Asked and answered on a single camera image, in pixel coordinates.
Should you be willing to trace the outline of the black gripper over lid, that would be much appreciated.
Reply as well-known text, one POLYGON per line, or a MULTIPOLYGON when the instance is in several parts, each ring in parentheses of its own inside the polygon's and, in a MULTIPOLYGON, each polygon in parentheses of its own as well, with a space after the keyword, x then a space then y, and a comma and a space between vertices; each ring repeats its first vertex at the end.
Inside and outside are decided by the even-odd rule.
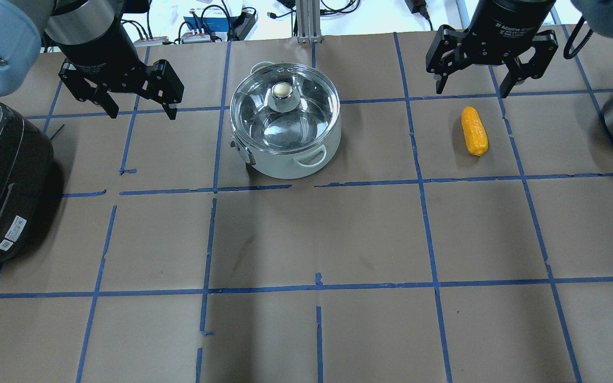
POLYGON ((177 118, 185 85, 168 60, 158 59, 152 65, 139 60, 120 20, 100 26, 50 20, 46 32, 67 58, 59 78, 79 102, 92 102, 116 119, 119 107, 109 90, 137 94, 160 104, 168 119, 177 118))

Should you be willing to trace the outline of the black gripper over corn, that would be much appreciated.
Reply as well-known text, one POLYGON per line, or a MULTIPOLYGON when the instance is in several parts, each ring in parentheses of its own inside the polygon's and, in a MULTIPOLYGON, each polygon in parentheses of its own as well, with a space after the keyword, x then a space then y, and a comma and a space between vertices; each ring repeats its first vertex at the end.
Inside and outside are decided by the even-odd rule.
POLYGON ((500 85, 503 98, 518 83, 541 78, 559 48, 554 30, 539 32, 553 5, 553 1, 479 1, 464 31, 439 26, 426 53, 426 72, 435 78, 436 93, 443 93, 451 74, 466 68, 466 59, 508 68, 500 85), (522 62, 519 56, 530 48, 533 55, 522 62))

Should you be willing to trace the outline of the robot arm over corn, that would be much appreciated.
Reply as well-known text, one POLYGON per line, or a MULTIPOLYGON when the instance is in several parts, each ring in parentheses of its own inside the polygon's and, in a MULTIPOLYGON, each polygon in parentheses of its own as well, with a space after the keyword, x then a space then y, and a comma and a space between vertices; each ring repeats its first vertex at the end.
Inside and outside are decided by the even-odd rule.
MULTIPOLYGON (((588 34, 579 44, 565 44, 564 58, 572 59, 593 34, 613 39, 613 1, 574 1, 581 13, 573 35, 583 24, 588 34)), ((559 48, 556 32, 542 30, 553 1, 479 1, 467 29, 438 27, 426 53, 426 71, 435 76, 442 94, 451 74, 471 65, 505 65, 508 73, 499 87, 508 97, 515 85, 539 79, 559 48)))

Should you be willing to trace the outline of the robot arm over lid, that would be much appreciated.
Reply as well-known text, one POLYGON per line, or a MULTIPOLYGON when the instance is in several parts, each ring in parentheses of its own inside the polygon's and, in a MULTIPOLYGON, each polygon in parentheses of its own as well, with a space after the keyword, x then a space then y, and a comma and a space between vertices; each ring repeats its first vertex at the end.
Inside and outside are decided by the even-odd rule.
POLYGON ((135 94, 177 117, 185 87, 165 59, 147 65, 122 26, 125 13, 143 13, 138 1, 0 1, 0 97, 18 90, 49 37, 65 55, 61 82, 79 102, 119 112, 112 94, 135 94))

